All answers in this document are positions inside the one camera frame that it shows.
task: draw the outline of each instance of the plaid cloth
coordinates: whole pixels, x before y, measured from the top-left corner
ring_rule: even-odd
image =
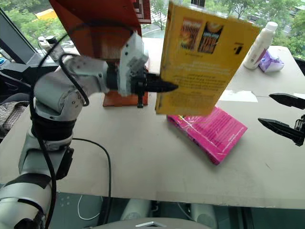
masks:
[[[4,139],[29,102],[10,102],[0,106],[0,139]]]

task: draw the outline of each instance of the yellow book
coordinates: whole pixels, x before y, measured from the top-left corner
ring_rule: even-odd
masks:
[[[169,3],[160,74],[179,85],[157,96],[156,112],[209,115],[259,28]]]

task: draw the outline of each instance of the white lotion bottle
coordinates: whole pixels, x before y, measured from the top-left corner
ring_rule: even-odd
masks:
[[[263,58],[267,49],[272,44],[276,28],[277,23],[270,21],[266,24],[265,28],[262,29],[260,34],[255,39],[248,54],[244,58],[244,66],[246,68],[257,68],[260,60]]]

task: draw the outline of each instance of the green foliage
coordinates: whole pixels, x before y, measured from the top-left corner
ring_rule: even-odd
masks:
[[[299,0],[258,0],[256,10],[259,14],[259,20],[255,23],[259,26],[265,26],[268,21],[278,23],[278,30],[283,30],[285,25],[291,23],[292,18],[289,14],[290,8],[298,6]]]
[[[167,9],[168,9],[168,1],[164,1],[164,0],[151,1],[151,17],[153,20],[153,24],[159,26],[161,30],[165,29]]]
[[[305,10],[300,10],[295,16],[292,24],[291,33],[299,36],[305,32]]]
[[[21,30],[26,39],[36,48],[38,48],[38,37],[54,35],[60,38],[66,33],[58,18],[38,20],[34,13],[29,12],[27,8],[39,5],[37,0],[24,0],[22,2],[20,0],[0,0],[0,5],[3,6],[4,4],[6,5],[5,8],[10,8],[5,13]]]
[[[254,0],[222,0],[221,2],[227,8],[227,13],[236,13],[237,18],[240,18],[248,8],[254,5]]]
[[[218,1],[206,0],[205,7],[209,10],[209,12],[228,13],[228,8]]]
[[[192,1],[191,0],[172,0],[175,4],[180,4],[183,6],[190,6]]]
[[[32,6],[28,6],[27,9],[32,13],[39,13],[44,10],[50,9],[51,5],[49,0],[39,0],[39,4],[33,4]]]
[[[29,7],[39,4],[39,0],[0,0],[0,7],[4,10],[17,9],[23,11]]]
[[[289,48],[293,56],[305,60],[305,11],[299,11],[292,23],[289,36],[276,36],[273,45]]]
[[[29,23],[36,18],[36,16],[32,13],[29,13],[28,10],[19,11],[17,9],[13,9],[7,11],[6,14],[8,17],[15,23],[15,25],[20,29],[21,26],[25,23]]]
[[[47,37],[49,35],[53,35],[57,38],[60,38],[66,33],[58,18],[34,20],[28,23],[24,23],[21,26],[21,31],[30,41],[30,43],[35,47],[37,47],[37,38],[40,36]]]

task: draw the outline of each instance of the magenta box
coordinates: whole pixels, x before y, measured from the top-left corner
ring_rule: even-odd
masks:
[[[167,119],[204,150],[215,165],[224,160],[248,129],[218,107],[207,117],[168,115]]]

